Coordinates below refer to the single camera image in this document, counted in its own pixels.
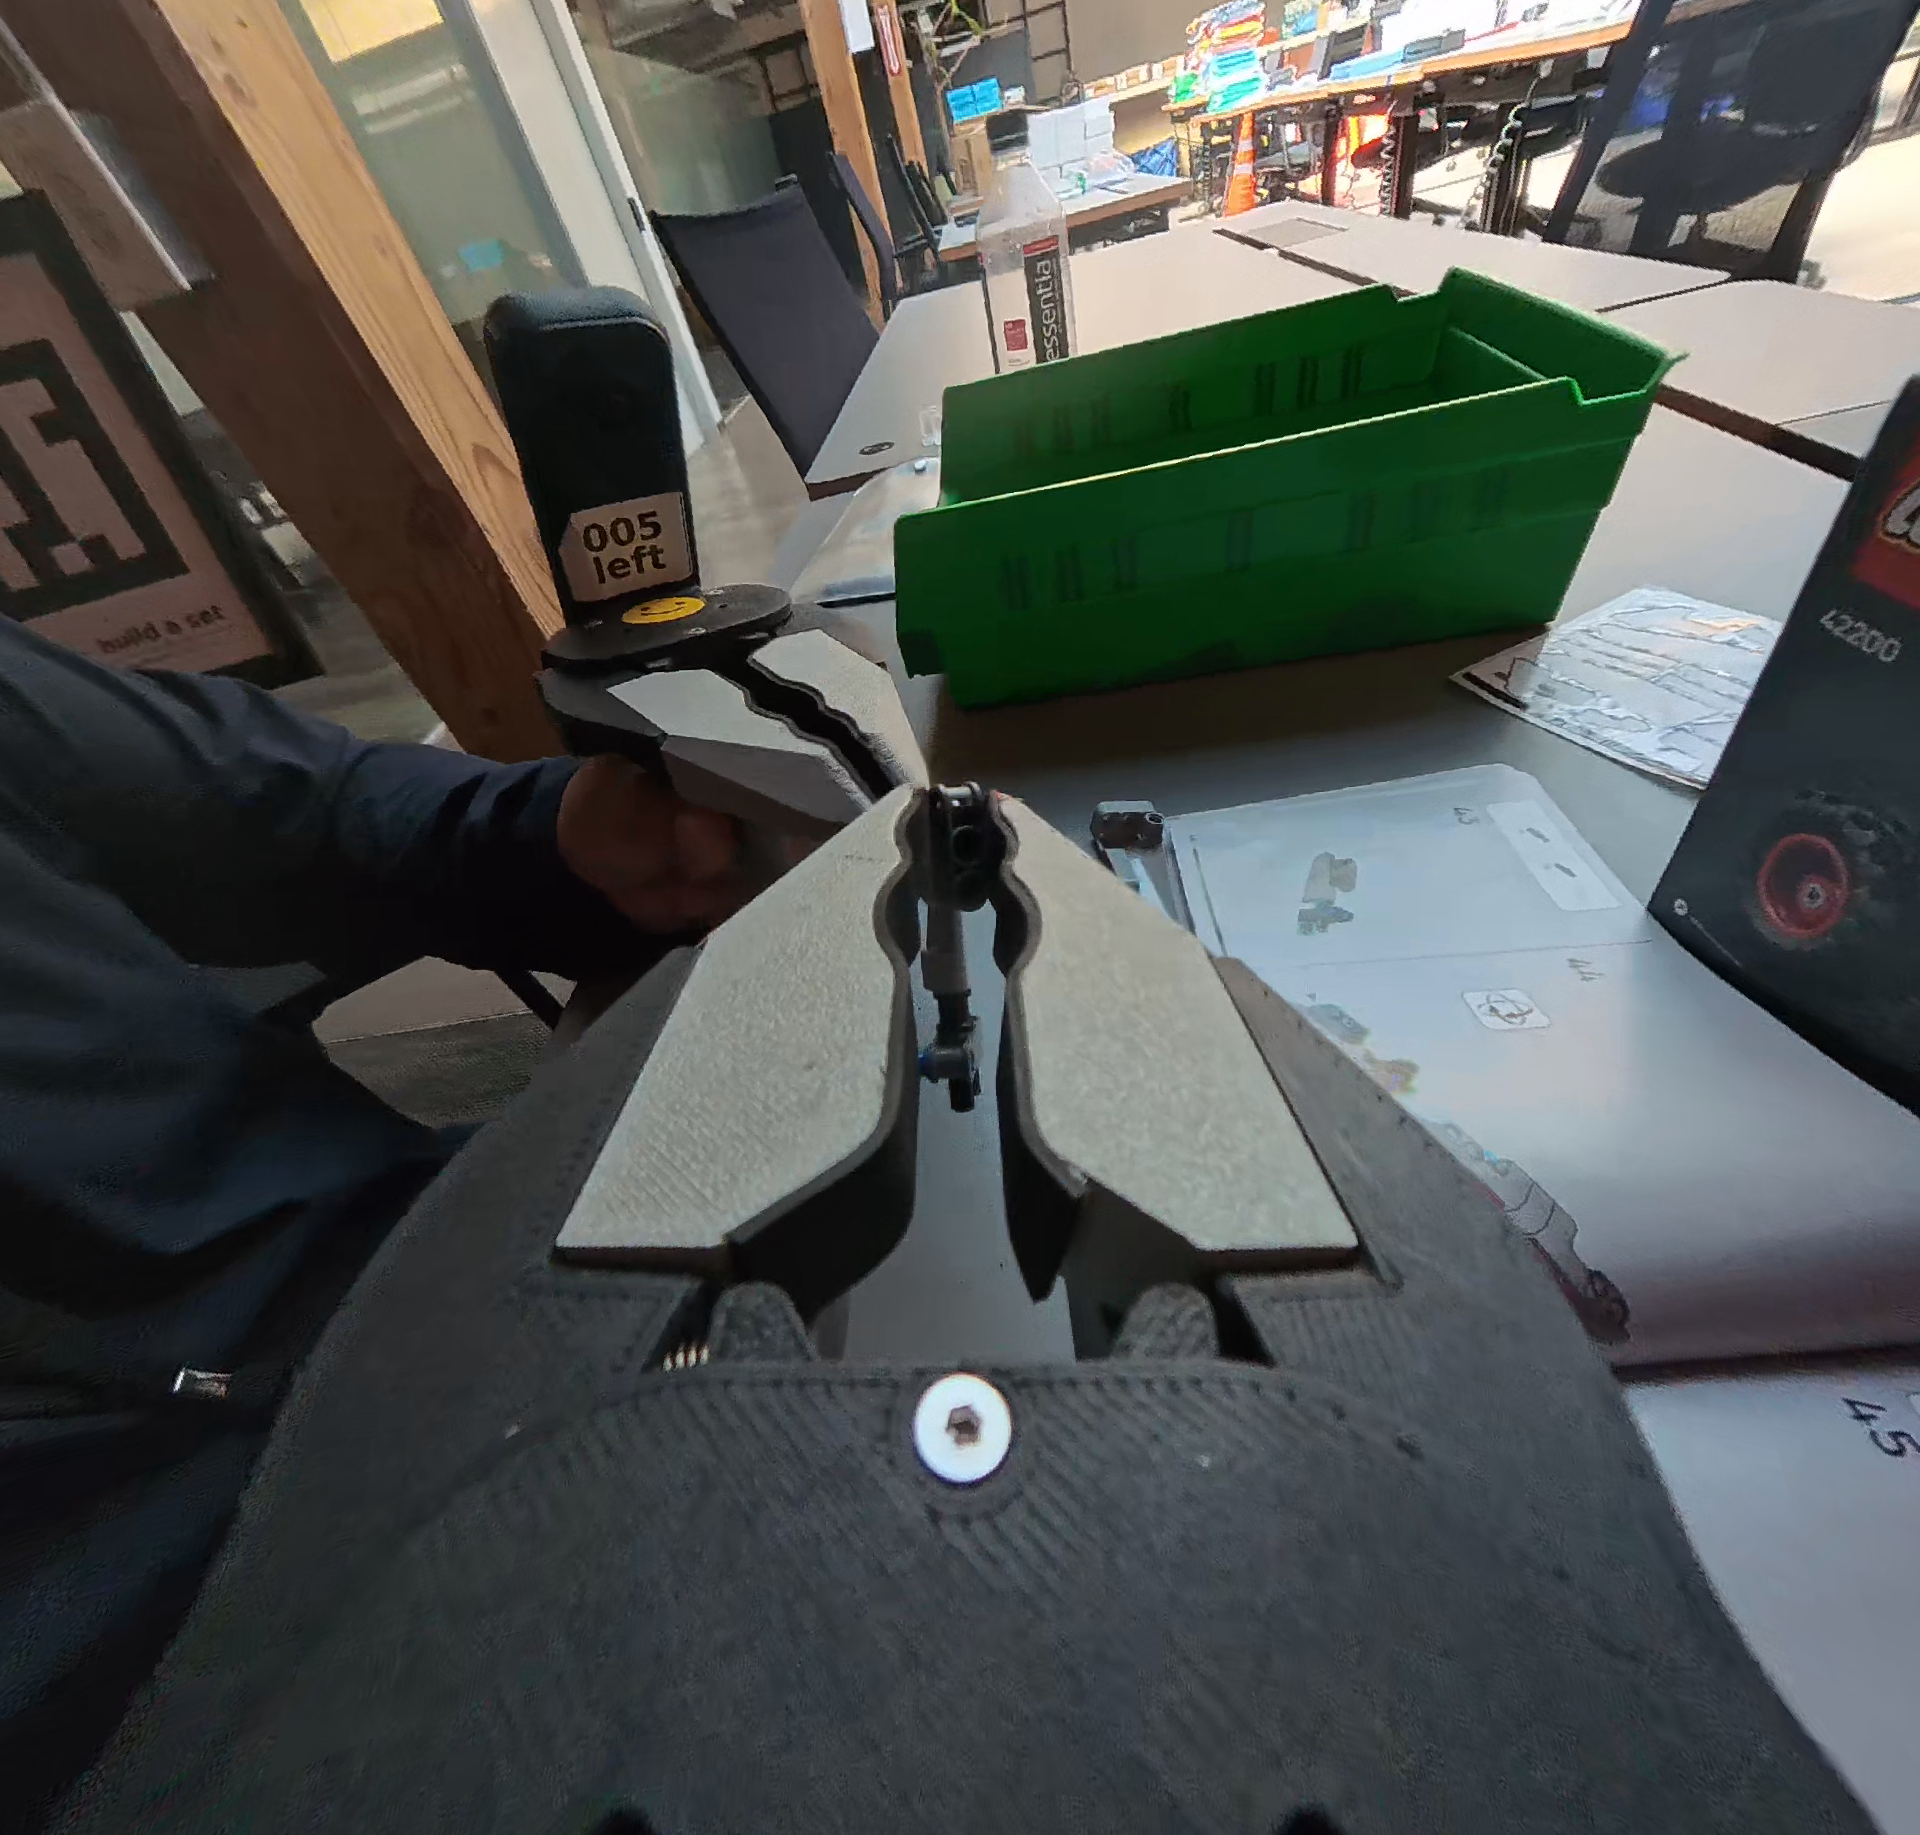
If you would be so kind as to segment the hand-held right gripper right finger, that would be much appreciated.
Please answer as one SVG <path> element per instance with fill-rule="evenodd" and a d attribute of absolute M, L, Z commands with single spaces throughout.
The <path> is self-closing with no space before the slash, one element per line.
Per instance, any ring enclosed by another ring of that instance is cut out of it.
<path fill-rule="evenodd" d="M 1199 938 L 1019 799 L 1003 839 L 998 1134 L 1034 1300 L 1103 1357 L 1155 1286 L 1349 1271 L 1346 1207 Z"/>

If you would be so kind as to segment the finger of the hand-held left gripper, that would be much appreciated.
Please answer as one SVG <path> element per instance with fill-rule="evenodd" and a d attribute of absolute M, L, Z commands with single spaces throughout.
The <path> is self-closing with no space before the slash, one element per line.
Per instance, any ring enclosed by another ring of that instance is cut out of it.
<path fill-rule="evenodd" d="M 751 649 L 748 699 L 826 744 L 870 799 L 927 787 L 927 755 L 890 670 L 835 634 L 796 631 Z"/>
<path fill-rule="evenodd" d="M 872 807 L 850 770 L 711 670 L 641 673 L 607 688 L 690 804 L 763 833 L 840 833 Z"/>

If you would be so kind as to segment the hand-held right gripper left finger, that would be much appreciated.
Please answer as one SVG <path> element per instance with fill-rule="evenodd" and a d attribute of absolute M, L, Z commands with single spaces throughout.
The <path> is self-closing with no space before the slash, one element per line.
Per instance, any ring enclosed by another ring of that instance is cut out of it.
<path fill-rule="evenodd" d="M 902 787 L 708 934 L 555 1252 L 780 1286 L 830 1312 L 912 1219 L 918 1123 Z"/>

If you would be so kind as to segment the small grey black brick assembly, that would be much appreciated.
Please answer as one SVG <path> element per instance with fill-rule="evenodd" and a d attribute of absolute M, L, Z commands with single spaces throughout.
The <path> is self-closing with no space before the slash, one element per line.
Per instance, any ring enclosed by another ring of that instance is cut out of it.
<path fill-rule="evenodd" d="M 995 799 L 979 782 L 934 784 L 912 824 L 912 868 L 924 898 L 924 985 L 938 1009 L 918 1053 L 924 1080 L 940 1084 L 955 1112 L 979 1101 L 976 1012 L 964 919 L 998 889 L 1007 842 Z"/>

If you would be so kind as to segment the person's left forearm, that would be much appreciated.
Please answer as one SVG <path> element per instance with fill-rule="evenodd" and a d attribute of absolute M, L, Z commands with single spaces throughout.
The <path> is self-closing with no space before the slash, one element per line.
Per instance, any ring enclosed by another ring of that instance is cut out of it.
<path fill-rule="evenodd" d="M 190 962 L 613 966 L 639 934 L 564 867 L 575 777 L 362 742 L 228 677 L 115 670 L 3 623 L 3 839 Z"/>

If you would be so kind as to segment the person's left hand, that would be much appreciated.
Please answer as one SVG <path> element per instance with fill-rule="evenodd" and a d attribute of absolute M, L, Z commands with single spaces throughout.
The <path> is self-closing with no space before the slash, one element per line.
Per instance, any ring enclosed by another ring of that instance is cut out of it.
<path fill-rule="evenodd" d="M 650 934 L 708 934 L 820 843 L 698 807 L 621 757 L 585 757 L 557 809 L 567 868 Z"/>

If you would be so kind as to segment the dark blue chair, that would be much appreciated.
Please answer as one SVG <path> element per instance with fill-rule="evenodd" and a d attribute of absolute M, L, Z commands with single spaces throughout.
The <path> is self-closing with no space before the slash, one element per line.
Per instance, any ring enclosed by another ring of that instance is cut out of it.
<path fill-rule="evenodd" d="M 648 213 L 686 299 L 799 475 L 822 452 L 878 331 L 802 184 L 727 213 Z"/>

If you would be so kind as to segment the grey holed building beam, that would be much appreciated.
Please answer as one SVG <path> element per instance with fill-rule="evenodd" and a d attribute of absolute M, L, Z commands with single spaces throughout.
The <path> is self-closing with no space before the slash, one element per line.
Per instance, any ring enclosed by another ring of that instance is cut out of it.
<path fill-rule="evenodd" d="M 1186 879 L 1172 854 L 1168 824 L 1150 800 L 1103 800 L 1095 807 L 1090 854 L 1121 889 L 1194 931 Z"/>

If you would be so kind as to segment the open building instruction booklet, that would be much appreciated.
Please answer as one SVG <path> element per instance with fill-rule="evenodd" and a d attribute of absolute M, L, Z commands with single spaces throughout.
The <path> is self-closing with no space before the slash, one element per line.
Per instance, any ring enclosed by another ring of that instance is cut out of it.
<path fill-rule="evenodd" d="M 1214 954 L 1550 1258 L 1764 1673 L 1917 1833 L 1917 1118 L 1681 950 L 1519 768 L 1166 839 Z"/>

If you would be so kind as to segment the clear water bottle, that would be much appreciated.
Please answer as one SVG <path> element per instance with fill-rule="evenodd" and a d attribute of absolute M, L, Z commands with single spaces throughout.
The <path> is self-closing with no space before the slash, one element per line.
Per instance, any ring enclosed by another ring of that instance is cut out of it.
<path fill-rule="evenodd" d="M 976 261 L 995 371 L 1067 363 L 1077 353 L 1067 208 L 1028 153 L 1028 112 L 989 120 L 995 172 L 976 216 Z"/>

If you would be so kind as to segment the framed black white sign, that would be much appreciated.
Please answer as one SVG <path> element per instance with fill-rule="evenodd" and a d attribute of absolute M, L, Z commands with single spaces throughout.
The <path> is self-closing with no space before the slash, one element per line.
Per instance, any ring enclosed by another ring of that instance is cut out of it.
<path fill-rule="evenodd" d="M 36 193 L 3 198 L 3 618 L 105 667 L 321 673 L 260 530 Z"/>

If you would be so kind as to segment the person's dark blue jacket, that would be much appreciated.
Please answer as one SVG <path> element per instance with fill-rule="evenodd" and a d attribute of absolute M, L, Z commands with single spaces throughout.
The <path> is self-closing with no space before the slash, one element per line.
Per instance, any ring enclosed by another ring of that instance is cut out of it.
<path fill-rule="evenodd" d="M 453 1144 L 214 970 L 507 962 L 500 892 L 268 889 L 186 954 L 3 854 L 3 1833 L 193 1607 L 288 1374 Z"/>

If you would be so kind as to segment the stack of colourful bins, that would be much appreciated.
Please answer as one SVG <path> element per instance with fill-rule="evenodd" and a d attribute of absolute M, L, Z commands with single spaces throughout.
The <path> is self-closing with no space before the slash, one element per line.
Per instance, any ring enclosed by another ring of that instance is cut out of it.
<path fill-rule="evenodd" d="M 1266 0 L 1225 0 L 1188 23 L 1172 109 L 1228 112 L 1266 88 Z"/>

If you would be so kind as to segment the long wooden worktable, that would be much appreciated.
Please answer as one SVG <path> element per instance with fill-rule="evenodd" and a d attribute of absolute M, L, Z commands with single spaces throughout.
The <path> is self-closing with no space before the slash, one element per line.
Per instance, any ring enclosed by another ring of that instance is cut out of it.
<path fill-rule="evenodd" d="M 1451 78 L 1492 78 L 1501 71 L 1550 71 L 1554 63 L 1574 60 L 1579 70 L 1602 66 L 1613 47 L 1625 45 L 1634 18 L 1584 24 L 1560 34 L 1513 34 L 1477 40 L 1451 55 L 1430 55 L 1423 63 L 1407 63 L 1392 71 L 1346 76 L 1330 81 L 1297 81 L 1273 94 L 1247 96 L 1220 112 L 1199 109 L 1199 104 L 1166 104 L 1163 117 L 1172 126 L 1235 123 L 1262 109 L 1274 112 L 1321 112 L 1330 107 L 1356 107 L 1358 112 L 1381 112 L 1404 96 L 1440 94 Z"/>

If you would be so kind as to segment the slim wooden post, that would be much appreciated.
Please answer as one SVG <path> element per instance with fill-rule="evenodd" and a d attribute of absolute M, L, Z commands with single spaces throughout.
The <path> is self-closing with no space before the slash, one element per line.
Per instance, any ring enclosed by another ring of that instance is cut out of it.
<path fill-rule="evenodd" d="M 887 142 L 898 139 L 904 157 L 927 162 L 902 2 L 862 0 L 877 51 L 850 51 L 843 0 L 799 0 L 799 9 L 833 150 L 850 159 L 870 202 L 887 208 L 881 191 Z"/>

